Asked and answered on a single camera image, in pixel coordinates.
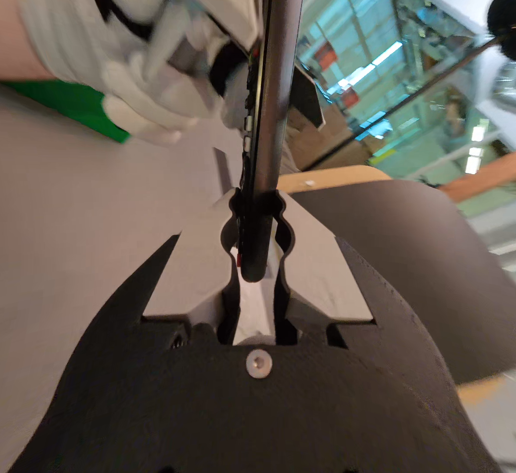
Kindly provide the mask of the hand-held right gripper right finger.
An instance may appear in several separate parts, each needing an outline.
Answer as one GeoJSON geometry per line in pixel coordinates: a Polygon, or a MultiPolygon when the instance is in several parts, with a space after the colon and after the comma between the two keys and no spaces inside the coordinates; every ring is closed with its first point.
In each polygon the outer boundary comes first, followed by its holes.
{"type": "Polygon", "coordinates": [[[340,325],[374,323],[374,316],[337,242],[324,224],[283,191],[276,191],[274,243],[282,254],[274,286],[274,339],[294,346],[322,333],[345,346],[340,325]]]}

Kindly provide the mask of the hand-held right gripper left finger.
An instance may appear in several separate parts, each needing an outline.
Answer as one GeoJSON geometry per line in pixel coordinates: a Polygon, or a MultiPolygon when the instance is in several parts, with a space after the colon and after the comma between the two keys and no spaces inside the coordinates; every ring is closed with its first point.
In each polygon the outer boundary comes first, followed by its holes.
{"type": "Polygon", "coordinates": [[[170,258],[144,310],[148,320],[205,323],[220,343],[232,345],[240,308],[240,287],[231,249],[238,238],[230,189],[194,215],[178,236],[170,258]]]}

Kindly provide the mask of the black remote control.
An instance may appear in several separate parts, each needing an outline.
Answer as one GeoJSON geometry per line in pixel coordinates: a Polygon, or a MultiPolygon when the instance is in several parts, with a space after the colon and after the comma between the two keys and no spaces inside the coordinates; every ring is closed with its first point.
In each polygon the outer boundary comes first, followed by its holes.
{"type": "Polygon", "coordinates": [[[248,115],[237,209],[242,277],[265,276],[303,0],[263,0],[259,58],[250,61],[248,115]]]}

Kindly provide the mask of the green plastic bin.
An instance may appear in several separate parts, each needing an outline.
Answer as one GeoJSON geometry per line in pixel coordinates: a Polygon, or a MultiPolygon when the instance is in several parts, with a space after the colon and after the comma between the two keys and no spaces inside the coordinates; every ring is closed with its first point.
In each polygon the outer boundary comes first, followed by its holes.
{"type": "Polygon", "coordinates": [[[128,132],[105,114],[105,95],[89,86],[60,80],[2,81],[1,84],[120,144],[130,138],[128,132]]]}

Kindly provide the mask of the person's left hand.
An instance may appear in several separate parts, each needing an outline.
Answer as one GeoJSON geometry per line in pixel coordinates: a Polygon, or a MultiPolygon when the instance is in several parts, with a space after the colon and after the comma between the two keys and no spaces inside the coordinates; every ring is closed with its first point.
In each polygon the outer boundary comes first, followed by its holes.
{"type": "Polygon", "coordinates": [[[11,0],[15,72],[103,95],[114,126],[169,146],[204,121],[235,129],[231,96],[209,74],[230,39],[197,0],[11,0]]]}

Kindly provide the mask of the large cardboard box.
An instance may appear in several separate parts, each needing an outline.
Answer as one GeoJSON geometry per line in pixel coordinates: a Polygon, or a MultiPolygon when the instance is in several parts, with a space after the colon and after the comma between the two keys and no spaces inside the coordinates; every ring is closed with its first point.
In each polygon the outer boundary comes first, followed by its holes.
{"type": "MultiPolygon", "coordinates": [[[[293,164],[304,170],[333,147],[352,136],[345,116],[332,103],[323,109],[325,124],[316,129],[295,108],[289,110],[286,124],[286,144],[293,164]]],[[[316,169],[364,165],[372,154],[361,141],[352,141],[338,153],[319,164],[316,169]]]]}

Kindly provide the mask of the wood-framed dark divider panel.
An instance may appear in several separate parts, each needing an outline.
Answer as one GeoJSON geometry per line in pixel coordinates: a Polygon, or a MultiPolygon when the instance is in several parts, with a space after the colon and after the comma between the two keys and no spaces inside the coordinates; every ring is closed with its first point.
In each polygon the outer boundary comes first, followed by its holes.
{"type": "Polygon", "coordinates": [[[444,193],[364,165],[283,175],[278,188],[408,302],[463,400],[515,382],[515,281],[444,193]]]}

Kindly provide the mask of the wooden column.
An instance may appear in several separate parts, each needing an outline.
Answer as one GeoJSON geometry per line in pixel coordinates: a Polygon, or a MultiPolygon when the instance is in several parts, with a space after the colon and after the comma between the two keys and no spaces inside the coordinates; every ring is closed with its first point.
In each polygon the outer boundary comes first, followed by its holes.
{"type": "Polygon", "coordinates": [[[481,167],[476,174],[465,174],[459,179],[439,186],[437,190],[459,204],[514,181],[515,152],[512,152],[481,167]]]}

